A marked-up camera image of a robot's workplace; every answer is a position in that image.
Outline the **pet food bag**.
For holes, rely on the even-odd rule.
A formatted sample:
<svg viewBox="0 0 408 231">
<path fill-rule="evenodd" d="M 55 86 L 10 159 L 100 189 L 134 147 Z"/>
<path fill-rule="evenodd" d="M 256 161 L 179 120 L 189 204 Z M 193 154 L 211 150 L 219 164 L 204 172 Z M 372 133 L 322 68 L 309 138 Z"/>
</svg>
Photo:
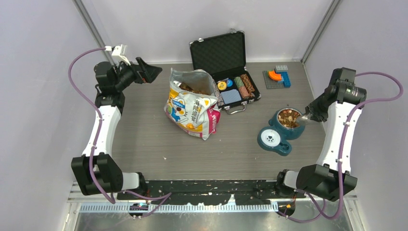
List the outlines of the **pet food bag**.
<svg viewBox="0 0 408 231">
<path fill-rule="evenodd" d="M 204 141 L 216 133 L 220 119 L 214 80 L 204 70 L 170 71 L 166 116 L 187 134 Z"/>
</svg>

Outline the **metal food scoop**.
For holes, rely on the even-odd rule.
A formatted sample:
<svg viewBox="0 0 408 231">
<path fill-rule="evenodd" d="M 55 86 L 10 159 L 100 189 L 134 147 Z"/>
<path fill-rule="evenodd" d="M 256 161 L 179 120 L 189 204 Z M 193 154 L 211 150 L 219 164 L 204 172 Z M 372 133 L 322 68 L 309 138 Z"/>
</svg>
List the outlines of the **metal food scoop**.
<svg viewBox="0 0 408 231">
<path fill-rule="evenodd" d="M 306 126 L 312 122 L 314 122 L 312 120 L 313 115 L 312 114 L 304 114 L 302 116 L 299 116 L 298 118 L 296 118 L 295 122 L 297 124 L 299 124 L 300 126 Z"/>
</svg>

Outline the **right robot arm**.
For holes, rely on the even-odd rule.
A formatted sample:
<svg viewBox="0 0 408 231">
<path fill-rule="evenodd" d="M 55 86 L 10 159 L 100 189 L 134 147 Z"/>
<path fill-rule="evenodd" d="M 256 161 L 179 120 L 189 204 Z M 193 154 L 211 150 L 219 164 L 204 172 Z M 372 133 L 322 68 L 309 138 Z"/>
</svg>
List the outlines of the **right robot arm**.
<svg viewBox="0 0 408 231">
<path fill-rule="evenodd" d="M 274 185 L 278 196 L 290 197 L 301 190 L 335 202 L 356 187 L 357 178 L 350 174 L 350 151 L 362 108 L 349 114 L 365 101 L 367 91 L 355 85 L 355 76 L 353 69 L 334 69 L 325 91 L 305 107 L 305 117 L 327 124 L 323 148 L 315 164 L 298 172 L 279 172 Z"/>
</svg>

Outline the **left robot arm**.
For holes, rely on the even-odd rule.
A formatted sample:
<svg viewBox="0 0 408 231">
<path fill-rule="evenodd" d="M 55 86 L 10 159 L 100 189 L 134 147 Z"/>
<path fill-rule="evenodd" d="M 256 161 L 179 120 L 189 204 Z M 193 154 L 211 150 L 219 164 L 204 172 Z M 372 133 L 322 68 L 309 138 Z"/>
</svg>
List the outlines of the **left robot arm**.
<svg viewBox="0 0 408 231">
<path fill-rule="evenodd" d="M 89 142 L 80 157 L 71 161 L 71 169 L 83 195 L 118 193 L 129 190 L 136 199 L 147 195 L 148 187 L 140 172 L 126 173 L 112 158 L 116 127 L 122 117 L 124 89 L 132 83 L 152 83 L 162 68 L 138 57 L 136 63 L 120 61 L 118 65 L 100 62 L 94 67 L 97 95 L 91 106 L 95 123 Z"/>
</svg>

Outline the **teal double pet bowl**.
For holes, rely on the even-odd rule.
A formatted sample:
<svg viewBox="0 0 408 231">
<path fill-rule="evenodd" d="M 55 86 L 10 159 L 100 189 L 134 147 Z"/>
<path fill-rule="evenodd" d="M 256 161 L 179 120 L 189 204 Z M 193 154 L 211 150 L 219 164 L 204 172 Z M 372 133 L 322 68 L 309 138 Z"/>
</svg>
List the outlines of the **teal double pet bowl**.
<svg viewBox="0 0 408 231">
<path fill-rule="evenodd" d="M 292 151 L 289 141 L 298 139 L 305 130 L 304 126 L 296 122 L 301 115 L 300 111 L 288 107 L 276 111 L 268 121 L 268 126 L 260 130 L 258 145 L 266 151 L 287 156 Z"/>
</svg>

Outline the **toy brick assembly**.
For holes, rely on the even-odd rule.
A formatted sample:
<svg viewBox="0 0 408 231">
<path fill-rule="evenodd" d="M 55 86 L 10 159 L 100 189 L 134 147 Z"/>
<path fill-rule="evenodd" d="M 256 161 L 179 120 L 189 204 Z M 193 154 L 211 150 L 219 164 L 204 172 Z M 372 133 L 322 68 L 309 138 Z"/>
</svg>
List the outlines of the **toy brick assembly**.
<svg viewBox="0 0 408 231">
<path fill-rule="evenodd" d="M 283 89 L 291 87 L 287 65 L 276 65 L 273 70 L 266 70 L 262 73 L 267 89 Z"/>
</svg>

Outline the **yellow dealer button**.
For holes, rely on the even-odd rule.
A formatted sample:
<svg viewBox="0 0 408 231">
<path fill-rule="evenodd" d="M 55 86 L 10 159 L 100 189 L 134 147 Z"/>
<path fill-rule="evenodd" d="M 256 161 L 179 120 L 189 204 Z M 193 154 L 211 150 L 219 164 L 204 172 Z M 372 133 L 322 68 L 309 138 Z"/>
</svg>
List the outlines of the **yellow dealer button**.
<svg viewBox="0 0 408 231">
<path fill-rule="evenodd" d="M 226 81 L 219 81 L 217 83 L 217 87 L 218 87 L 219 90 L 223 91 L 228 87 L 228 85 L 227 85 Z"/>
</svg>

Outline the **black poker chip case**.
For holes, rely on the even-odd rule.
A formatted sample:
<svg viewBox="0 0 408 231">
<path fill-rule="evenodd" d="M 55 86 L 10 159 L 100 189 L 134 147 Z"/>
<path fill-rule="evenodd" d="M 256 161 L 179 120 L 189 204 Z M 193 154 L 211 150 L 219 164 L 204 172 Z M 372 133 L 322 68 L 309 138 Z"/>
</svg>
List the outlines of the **black poker chip case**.
<svg viewBox="0 0 408 231">
<path fill-rule="evenodd" d="M 215 83 L 226 81 L 223 91 L 237 89 L 242 100 L 223 104 L 219 108 L 229 115 L 246 110 L 247 105 L 260 100 L 261 94 L 246 67 L 245 32 L 199 38 L 189 43 L 193 68 L 208 72 Z"/>
</svg>

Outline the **blue playing card deck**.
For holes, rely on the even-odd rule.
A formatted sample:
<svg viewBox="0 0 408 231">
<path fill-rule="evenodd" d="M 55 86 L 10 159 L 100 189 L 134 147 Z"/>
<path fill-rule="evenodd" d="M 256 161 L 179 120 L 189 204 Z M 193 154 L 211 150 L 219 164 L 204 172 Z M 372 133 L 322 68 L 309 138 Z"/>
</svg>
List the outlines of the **blue playing card deck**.
<svg viewBox="0 0 408 231">
<path fill-rule="evenodd" d="M 241 95 L 237 89 L 221 92 L 224 104 L 231 104 L 242 100 Z"/>
</svg>

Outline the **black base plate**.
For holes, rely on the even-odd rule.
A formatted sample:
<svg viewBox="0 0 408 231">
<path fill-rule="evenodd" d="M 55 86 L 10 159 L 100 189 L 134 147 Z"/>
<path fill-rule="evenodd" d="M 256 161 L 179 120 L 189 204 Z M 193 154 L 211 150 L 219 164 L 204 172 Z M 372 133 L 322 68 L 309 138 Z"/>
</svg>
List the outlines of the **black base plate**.
<svg viewBox="0 0 408 231">
<path fill-rule="evenodd" d="M 166 205 L 225 205 L 234 199 L 237 205 L 265 205 L 278 199 L 275 180 L 150 180 L 139 191 L 159 197 L 170 193 Z"/>
</svg>

